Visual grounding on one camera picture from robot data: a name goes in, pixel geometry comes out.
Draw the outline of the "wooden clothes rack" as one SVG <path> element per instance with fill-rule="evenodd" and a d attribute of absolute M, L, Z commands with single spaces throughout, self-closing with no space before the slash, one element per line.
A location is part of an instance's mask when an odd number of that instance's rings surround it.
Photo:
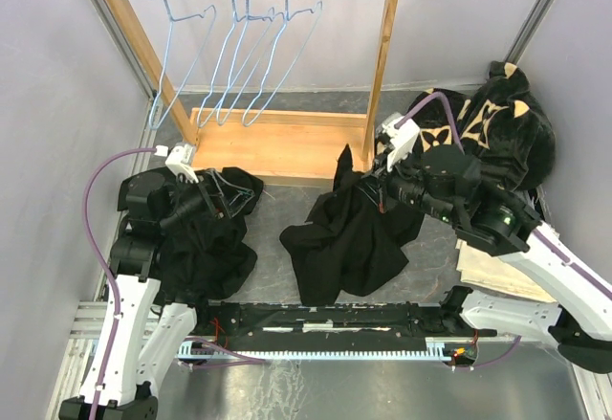
<path fill-rule="evenodd" d="M 194 57 L 186 73 L 170 77 L 169 52 L 157 52 L 130 0 L 104 0 L 121 33 L 154 88 L 153 125 L 174 122 L 182 138 L 196 146 L 198 168 L 238 166 L 271 185 L 329 186 L 343 148 L 352 151 L 363 171 L 374 156 L 375 119 L 399 0 L 384 0 L 374 25 L 378 44 L 366 54 L 372 81 L 363 108 L 344 108 L 326 93 L 287 93 L 288 78 L 301 69 L 336 71 L 348 54 L 333 51 L 337 37 L 360 24 L 355 7 L 337 19 L 330 14 L 340 0 L 250 0 L 248 28 L 237 52 L 244 24 L 229 39 L 215 92 L 204 109 L 208 123 L 196 126 L 197 112 L 209 91 L 224 37 L 231 26 L 230 0 L 156 0 L 166 16 L 167 48 L 179 46 L 183 31 L 194 29 Z M 245 0 L 237 0 L 245 13 Z"/>

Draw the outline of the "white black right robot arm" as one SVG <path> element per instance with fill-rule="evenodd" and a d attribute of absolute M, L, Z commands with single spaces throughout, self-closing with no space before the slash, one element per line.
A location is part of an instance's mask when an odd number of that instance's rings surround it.
<path fill-rule="evenodd" d="M 555 301 L 546 305 L 470 290 L 461 302 L 440 309 L 443 330 L 460 335 L 471 327 L 532 339 L 585 370 L 610 373 L 610 283 L 572 253 L 529 204 L 486 181 L 478 159 L 453 145 L 419 158 L 386 148 L 364 178 L 379 207 L 392 199 L 449 224 L 458 239 L 516 268 Z"/>

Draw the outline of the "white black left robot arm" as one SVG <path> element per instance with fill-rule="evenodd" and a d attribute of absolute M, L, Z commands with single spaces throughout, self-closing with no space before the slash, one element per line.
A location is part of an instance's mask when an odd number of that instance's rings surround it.
<path fill-rule="evenodd" d="M 165 374 L 189 333 L 211 323 L 211 300 L 239 291 L 257 255 L 245 218 L 264 189 L 238 167 L 199 170 L 190 183 L 164 167 L 120 184 L 120 233 L 105 266 L 98 348 L 62 419 L 153 419 Z"/>

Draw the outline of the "black shirt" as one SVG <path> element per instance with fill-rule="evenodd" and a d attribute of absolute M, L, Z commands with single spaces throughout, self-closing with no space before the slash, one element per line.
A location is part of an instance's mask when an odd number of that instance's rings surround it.
<path fill-rule="evenodd" d="M 255 267 L 257 254 L 245 243 L 248 228 L 246 217 L 252 214 L 263 193 L 264 183 L 252 176 L 254 198 L 234 217 L 229 217 L 221 201 L 214 169 L 196 172 L 204 181 L 215 205 L 215 217 L 198 214 L 183 226 L 165 232 L 160 220 L 174 206 L 176 183 L 164 179 L 167 193 L 164 206 L 158 211 L 157 225 L 161 243 L 157 273 L 165 301 L 226 299 L 237 293 Z"/>
<path fill-rule="evenodd" d="M 342 291 L 368 296 L 408 264 L 403 246 L 417 238 L 424 216 L 402 204 L 381 212 L 358 188 L 361 176 L 346 146 L 333 190 L 319 195 L 304 224 L 279 235 L 305 306 L 332 305 Z"/>

